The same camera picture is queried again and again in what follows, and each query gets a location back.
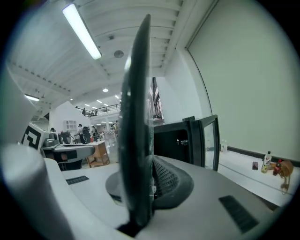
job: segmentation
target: black stripe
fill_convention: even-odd
[[[243,150],[243,149],[239,149],[239,148],[234,148],[234,147],[229,147],[229,146],[228,146],[227,149],[229,151],[232,151],[232,152],[237,152],[237,153],[244,154],[244,155],[247,155],[247,156],[251,156],[251,157],[255,157],[255,158],[260,158],[262,161],[263,161],[264,156],[265,156],[262,153],[247,151],[247,150]],[[294,167],[300,167],[300,162],[295,161],[295,160],[290,160],[290,159],[287,159],[287,158],[284,158],[284,157],[272,156],[271,162],[276,163],[279,159],[281,159],[283,161],[290,161],[293,164]]]

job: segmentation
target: floor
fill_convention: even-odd
[[[118,157],[118,145],[117,144],[114,144],[114,145],[111,145],[111,147],[107,146],[109,151],[108,153],[108,157],[109,157],[109,161],[110,161],[110,164],[114,164],[114,163],[117,163],[119,161],[119,157]],[[81,168],[84,169],[84,168],[89,168],[89,165],[88,165],[88,162],[86,161],[86,159],[84,159],[82,161],[82,165],[81,165]]]

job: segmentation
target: white desk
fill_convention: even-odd
[[[254,161],[258,162],[258,170],[252,170],[252,162]],[[273,176],[273,171],[262,173],[262,165],[263,162],[259,158],[231,151],[221,152],[218,172],[277,206],[289,203],[300,181],[300,169],[294,167],[288,192],[283,195],[280,186],[284,180],[279,174]]]
[[[233,195],[259,222],[270,219],[271,211],[259,199],[221,174],[178,160],[162,159],[185,170],[194,180],[194,189],[177,208],[156,210],[137,239],[238,238],[241,232],[218,200],[226,195]],[[66,179],[82,175],[90,178],[69,187],[87,209],[112,227],[128,221],[126,208],[116,205],[105,188],[106,179],[116,171],[118,164],[62,173]]]
[[[105,141],[99,141],[99,142],[90,142],[90,143],[87,143],[86,145],[92,145],[92,146],[97,146],[101,143],[104,143]]]
[[[94,210],[85,207],[86,204],[84,204],[80,198],[76,197],[67,184],[56,161],[45,158],[45,163],[54,196],[67,219],[74,239],[132,239],[106,225],[105,222],[95,216]]]
[[[116,205],[105,188],[106,179],[119,170],[119,164],[63,171],[65,179],[87,176],[89,180],[69,185],[79,200],[97,218],[113,228],[125,224],[129,220],[125,207]]]

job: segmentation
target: black vent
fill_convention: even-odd
[[[165,194],[172,192],[178,185],[178,177],[165,168],[162,164],[158,161],[153,161],[155,172],[157,175],[156,179],[156,195],[157,197],[161,197]]]
[[[77,178],[70,178],[70,179],[66,179],[68,185],[74,184],[74,183],[78,183],[78,182],[82,182],[82,181],[86,181],[89,178],[87,176],[81,176],[81,177],[77,177]]]
[[[258,224],[258,221],[233,196],[220,197],[219,200],[242,233]]]

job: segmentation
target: white wall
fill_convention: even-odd
[[[179,51],[174,51],[165,77],[157,77],[156,81],[165,123],[182,121],[191,116],[202,118],[193,77]]]
[[[26,128],[36,112],[34,105],[17,86],[7,67],[1,69],[0,102],[2,126],[0,141],[3,143],[21,142]]]
[[[90,127],[90,119],[83,116],[70,102],[59,105],[49,114],[49,127],[54,128],[57,133],[64,130],[64,120],[75,120],[77,125],[82,124],[83,127]]]
[[[199,101],[194,101],[194,103],[190,106],[193,107],[197,104],[200,104],[202,115],[199,116],[199,118],[206,118],[211,116],[212,112],[210,107],[210,101],[206,92],[203,79],[200,75],[197,65],[195,64],[195,61],[186,49],[176,49],[176,51],[179,53],[181,61],[184,63],[185,66],[187,76],[185,79],[186,84],[187,82],[189,82],[189,85],[192,88],[190,94],[185,95],[185,97],[189,96],[191,98],[191,94],[193,94],[193,98],[195,99],[198,97]]]
[[[219,1],[189,51],[219,117],[221,138],[300,161],[299,59],[264,8],[254,1]]]

